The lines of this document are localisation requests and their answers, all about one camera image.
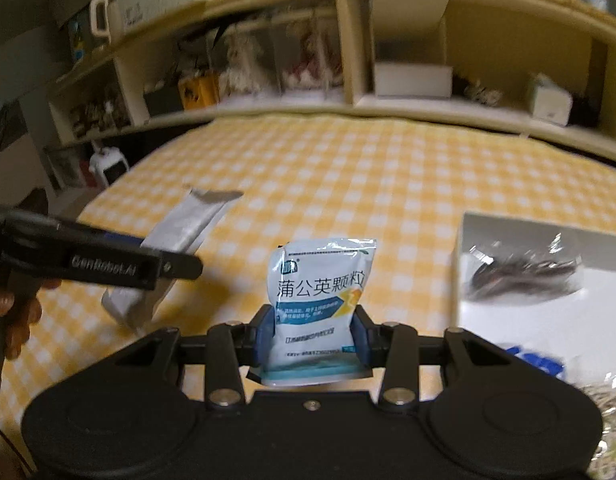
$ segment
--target white handle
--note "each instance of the white handle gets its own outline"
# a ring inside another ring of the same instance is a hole
[[[107,38],[110,41],[110,28],[108,27],[108,1],[109,0],[91,0],[90,1],[90,31],[95,38]],[[104,8],[104,28],[99,28],[97,23],[97,8]]]

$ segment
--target figurine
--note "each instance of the figurine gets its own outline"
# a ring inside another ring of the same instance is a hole
[[[320,63],[319,42],[323,45],[325,67],[322,71]],[[289,90],[321,88],[323,80],[330,86],[343,84],[341,60],[333,53],[325,33],[315,30],[304,32],[300,39],[301,56],[299,63],[290,72],[284,70],[282,76],[284,85]]]
[[[263,49],[257,40],[247,34],[226,38],[228,43],[228,68],[219,76],[221,97],[231,94],[258,93],[272,87],[271,78],[257,58]]]

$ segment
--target metal bolt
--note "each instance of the metal bolt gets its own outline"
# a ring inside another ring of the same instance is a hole
[[[384,399],[397,406],[409,404],[416,398],[415,392],[408,388],[390,388],[384,392]]]
[[[304,402],[304,408],[309,412],[316,412],[322,404],[318,400],[306,400]]]
[[[219,388],[210,394],[210,402],[217,406],[232,406],[242,400],[239,392],[230,388]]]

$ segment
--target yellow and white tablecloth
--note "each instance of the yellow and white tablecloth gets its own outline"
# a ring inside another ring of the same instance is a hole
[[[158,309],[156,326],[179,326],[185,335],[249,320],[267,302],[270,253],[298,238],[377,238],[361,303],[377,322],[440,334],[465,210],[616,234],[612,168],[513,136],[337,116],[216,120],[145,158],[80,219],[144,236],[191,186],[240,189],[244,197],[198,252],[202,277],[179,282]],[[102,309],[103,291],[64,283],[40,293],[42,320],[21,358],[4,368],[0,423],[9,433],[34,395],[134,339]],[[422,388],[432,393],[434,378]],[[201,370],[187,370],[184,390],[202,395]]]

